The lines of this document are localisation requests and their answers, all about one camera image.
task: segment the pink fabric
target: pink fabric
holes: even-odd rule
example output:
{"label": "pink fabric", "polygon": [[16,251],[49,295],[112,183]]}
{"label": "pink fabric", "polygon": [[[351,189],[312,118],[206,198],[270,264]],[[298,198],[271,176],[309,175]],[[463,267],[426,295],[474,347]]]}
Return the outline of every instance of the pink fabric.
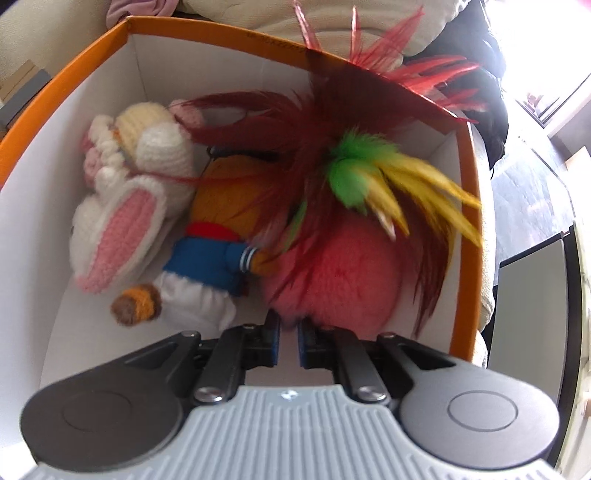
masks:
{"label": "pink fabric", "polygon": [[107,12],[107,28],[113,28],[129,15],[170,17],[178,0],[112,0]]}
{"label": "pink fabric", "polygon": [[[280,273],[264,280],[269,300],[294,262],[294,251],[280,257]],[[315,266],[303,301],[305,273],[296,278],[271,306],[288,322],[310,315],[317,325],[354,331],[375,338],[390,318],[404,275],[398,243],[393,243],[376,222],[350,212],[337,238]]]}
{"label": "pink fabric", "polygon": [[100,152],[95,147],[89,148],[84,159],[84,181],[87,187],[94,188],[96,174],[102,167]]}
{"label": "pink fabric", "polygon": [[128,262],[150,228],[156,199],[145,190],[133,192],[111,217],[100,243],[90,273],[76,278],[76,285],[88,293],[107,288]]}

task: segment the crocheted doll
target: crocheted doll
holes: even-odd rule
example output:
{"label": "crocheted doll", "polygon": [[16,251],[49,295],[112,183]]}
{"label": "crocheted doll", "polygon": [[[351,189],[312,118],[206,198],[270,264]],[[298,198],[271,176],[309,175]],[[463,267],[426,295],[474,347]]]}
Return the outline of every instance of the crocheted doll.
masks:
{"label": "crocheted doll", "polygon": [[83,291],[99,293],[136,269],[163,222],[171,224],[193,198],[193,186],[158,177],[196,173],[190,137],[177,119],[203,125],[199,110],[182,100],[168,109],[138,103],[92,121],[83,140],[84,174],[95,192],[76,209],[70,238],[74,280]]}
{"label": "crocheted doll", "polygon": [[[185,237],[152,284],[124,291],[112,304],[118,323],[137,325],[162,317],[180,329],[218,336],[236,315],[245,274],[270,275],[275,261],[247,243],[261,215],[254,204],[267,188],[272,164],[243,155],[220,158],[203,173]],[[236,184],[234,177],[247,179]]]}

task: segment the red feather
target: red feather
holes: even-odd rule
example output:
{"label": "red feather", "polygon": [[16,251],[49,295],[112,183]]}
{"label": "red feather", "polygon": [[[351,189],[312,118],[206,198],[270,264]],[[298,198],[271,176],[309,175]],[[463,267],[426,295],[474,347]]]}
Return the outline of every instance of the red feather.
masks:
{"label": "red feather", "polygon": [[[314,30],[297,0],[294,7],[306,46],[320,50]],[[363,51],[354,9],[350,62],[326,77],[311,75],[311,95],[296,95],[292,100],[275,92],[232,92],[191,101],[202,109],[238,108],[245,113],[230,125],[189,129],[194,141],[236,150],[277,153],[277,168],[269,173],[269,189],[254,202],[262,216],[253,235],[282,221],[286,212],[303,201],[307,202],[308,211],[313,212],[304,219],[292,245],[298,261],[276,295],[301,273],[311,278],[316,259],[340,222],[344,207],[326,184],[324,169],[330,161],[330,150],[345,132],[354,129],[392,141],[399,127],[417,117],[438,115],[442,106],[469,103],[472,91],[434,102],[417,96],[477,68],[462,62],[464,59],[460,57],[422,60],[390,71],[421,16],[419,10]],[[416,246],[415,295],[419,312],[414,334],[417,335],[439,299],[449,262],[451,236],[435,235],[421,210],[408,199],[404,201],[404,211],[413,226],[409,241]]]}
{"label": "red feather", "polygon": [[408,17],[392,27],[382,38],[376,40],[370,48],[362,52],[358,58],[350,59],[350,61],[358,67],[374,73],[383,74],[392,70],[400,61],[402,51],[416,32],[422,16],[423,7],[412,17]]}
{"label": "red feather", "polygon": [[318,42],[318,39],[316,38],[316,32],[306,20],[306,16],[304,15],[298,0],[294,0],[294,10],[296,14],[295,17],[297,18],[297,21],[300,25],[301,36],[304,39],[304,45],[306,45],[306,48],[311,50],[322,50],[320,48],[320,42]]}

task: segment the cardboard box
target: cardboard box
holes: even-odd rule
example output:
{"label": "cardboard box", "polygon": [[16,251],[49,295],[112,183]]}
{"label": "cardboard box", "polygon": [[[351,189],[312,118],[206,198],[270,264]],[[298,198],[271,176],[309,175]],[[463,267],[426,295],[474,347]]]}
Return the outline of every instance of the cardboard box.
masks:
{"label": "cardboard box", "polygon": [[[92,296],[70,282],[70,225],[86,193],[80,142],[93,117],[115,116],[146,100],[167,105],[173,99],[233,90],[303,92],[309,88],[309,71],[322,74],[343,61],[330,55],[311,59],[301,45],[238,28],[130,17],[33,100],[0,143],[0,351],[3,362],[10,363],[0,370],[0,384],[11,386],[0,396],[0,442],[18,440],[20,410],[40,385],[173,333],[158,322],[121,328],[109,313],[117,292]],[[427,159],[478,196],[469,126],[459,125],[451,113],[423,97],[407,90],[403,95],[419,121],[398,139],[402,150]],[[207,114],[210,120],[226,115]],[[480,229],[479,212],[464,207],[464,213]],[[160,265],[156,260],[144,278],[153,278]],[[481,249],[458,235],[439,303],[421,342],[471,358],[481,268]],[[417,312],[413,289],[401,297],[385,329],[409,335]],[[264,316],[257,295],[238,301],[237,323],[262,323]]]}

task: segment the crocheted bunny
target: crocheted bunny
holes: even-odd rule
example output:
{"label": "crocheted bunny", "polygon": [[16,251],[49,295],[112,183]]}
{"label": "crocheted bunny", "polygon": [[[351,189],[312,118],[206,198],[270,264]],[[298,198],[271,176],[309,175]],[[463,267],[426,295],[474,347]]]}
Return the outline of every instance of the crocheted bunny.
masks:
{"label": "crocheted bunny", "polygon": [[70,263],[78,288],[100,293],[132,272],[163,222],[189,205],[194,188],[148,173],[194,177],[193,146],[184,125],[199,110],[182,100],[169,108],[138,103],[116,118],[98,115],[83,140],[84,174],[94,192],[76,209]]}

